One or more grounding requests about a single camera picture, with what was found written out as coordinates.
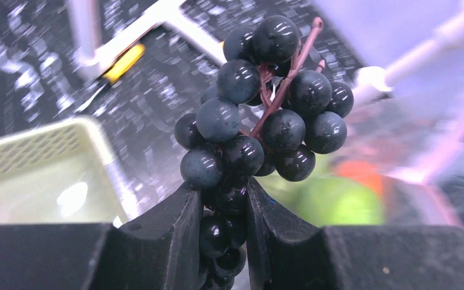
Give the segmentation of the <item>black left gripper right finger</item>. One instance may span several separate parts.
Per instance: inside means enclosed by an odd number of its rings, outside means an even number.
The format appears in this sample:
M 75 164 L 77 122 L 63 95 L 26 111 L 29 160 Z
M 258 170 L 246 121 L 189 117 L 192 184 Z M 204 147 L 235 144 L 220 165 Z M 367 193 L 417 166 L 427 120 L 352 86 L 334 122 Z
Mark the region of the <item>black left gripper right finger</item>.
M 252 289 L 464 289 L 464 227 L 445 216 L 318 228 L 256 180 L 248 192 Z

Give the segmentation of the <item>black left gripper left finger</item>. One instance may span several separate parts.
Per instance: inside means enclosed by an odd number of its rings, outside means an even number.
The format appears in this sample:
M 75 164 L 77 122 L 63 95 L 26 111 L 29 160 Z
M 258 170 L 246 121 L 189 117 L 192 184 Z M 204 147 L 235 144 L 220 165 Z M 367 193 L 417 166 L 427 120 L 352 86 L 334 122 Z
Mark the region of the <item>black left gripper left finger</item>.
M 120 228 L 0 225 L 0 289 L 197 289 L 202 208 L 182 185 Z

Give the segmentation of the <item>green apple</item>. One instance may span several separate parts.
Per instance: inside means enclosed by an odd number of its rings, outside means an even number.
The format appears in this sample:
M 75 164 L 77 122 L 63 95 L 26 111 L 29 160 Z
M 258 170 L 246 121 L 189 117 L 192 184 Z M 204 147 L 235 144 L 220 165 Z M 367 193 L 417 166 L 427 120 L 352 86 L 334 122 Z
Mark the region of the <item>green apple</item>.
M 348 178 L 314 178 L 303 187 L 295 213 L 316 227 L 381 225 L 384 207 L 370 188 Z

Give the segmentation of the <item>dark grape bunch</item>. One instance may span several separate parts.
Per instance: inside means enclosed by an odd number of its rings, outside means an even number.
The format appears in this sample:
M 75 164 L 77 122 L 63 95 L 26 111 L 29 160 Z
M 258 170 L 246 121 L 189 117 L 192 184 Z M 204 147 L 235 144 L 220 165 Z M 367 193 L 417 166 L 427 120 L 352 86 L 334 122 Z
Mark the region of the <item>dark grape bunch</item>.
M 317 155 L 346 141 L 351 87 L 323 74 L 325 60 L 315 69 L 304 64 L 292 76 L 289 63 L 262 68 L 250 60 L 226 62 L 197 110 L 175 124 L 175 139 L 185 149 L 180 174 L 203 207 L 197 289 L 231 289 L 243 270 L 255 176 L 303 181 Z

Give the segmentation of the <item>clear zip top bag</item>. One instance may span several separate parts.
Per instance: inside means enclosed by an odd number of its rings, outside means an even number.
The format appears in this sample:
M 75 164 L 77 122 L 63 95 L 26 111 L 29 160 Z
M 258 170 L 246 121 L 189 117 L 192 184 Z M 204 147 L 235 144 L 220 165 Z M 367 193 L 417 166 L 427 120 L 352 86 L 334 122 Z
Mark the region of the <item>clear zip top bag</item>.
M 295 213 L 301 190 L 314 178 L 340 177 L 332 169 L 341 161 L 366 161 L 383 177 L 385 224 L 422 224 L 426 212 L 463 225 L 458 202 L 440 187 L 440 176 L 454 173 L 464 146 L 464 97 L 429 111 L 405 109 L 395 100 L 352 112 L 346 119 L 345 145 L 329 155 L 317 155 L 308 179 L 289 182 L 278 174 L 259 178 L 276 201 Z

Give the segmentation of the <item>pale green plastic basket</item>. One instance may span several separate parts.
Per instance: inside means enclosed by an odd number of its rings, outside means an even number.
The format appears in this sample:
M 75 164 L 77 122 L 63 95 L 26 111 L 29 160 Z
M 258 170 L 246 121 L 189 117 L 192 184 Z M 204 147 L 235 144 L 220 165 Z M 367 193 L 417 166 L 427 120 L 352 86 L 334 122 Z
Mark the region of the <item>pale green plastic basket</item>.
M 0 137 L 0 224 L 110 222 L 140 215 L 101 124 L 76 117 Z

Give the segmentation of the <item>yellow handled screwdriver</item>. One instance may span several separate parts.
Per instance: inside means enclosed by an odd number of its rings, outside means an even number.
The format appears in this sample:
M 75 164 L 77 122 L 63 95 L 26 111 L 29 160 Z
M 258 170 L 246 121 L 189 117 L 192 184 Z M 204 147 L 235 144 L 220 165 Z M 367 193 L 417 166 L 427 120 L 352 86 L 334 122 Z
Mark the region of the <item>yellow handled screwdriver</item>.
M 113 87 L 119 79 L 143 56 L 145 50 L 146 47 L 143 44 L 138 43 L 125 52 L 121 58 L 118 59 L 114 65 L 98 79 L 98 82 L 96 83 L 97 89 L 93 95 L 90 96 L 90 98 L 82 105 L 76 108 L 74 113 L 82 113 L 87 110 L 95 99 Z

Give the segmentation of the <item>white pvc pipe frame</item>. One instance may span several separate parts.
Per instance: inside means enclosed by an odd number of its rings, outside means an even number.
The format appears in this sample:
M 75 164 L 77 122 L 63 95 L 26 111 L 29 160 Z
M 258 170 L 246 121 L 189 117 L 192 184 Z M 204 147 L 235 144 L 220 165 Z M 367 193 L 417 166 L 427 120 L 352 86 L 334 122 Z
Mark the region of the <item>white pvc pipe frame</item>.
M 292 21 L 283 16 L 271 16 L 260 23 L 253 33 L 237 30 L 224 42 L 218 43 L 184 15 L 181 6 L 181 1 L 156 1 L 137 20 L 103 43 L 98 2 L 66 1 L 81 78 L 93 81 L 101 77 L 148 31 L 159 25 L 178 32 L 219 66 L 234 59 L 250 60 L 262 68 L 289 63 L 290 74 L 294 76 L 324 27 L 323 21 L 315 18 L 307 41 L 301 44 L 300 33 Z M 369 66 L 359 69 L 353 89 L 356 104 L 363 105 L 390 92 L 396 82 L 463 44 L 464 9 L 387 68 Z

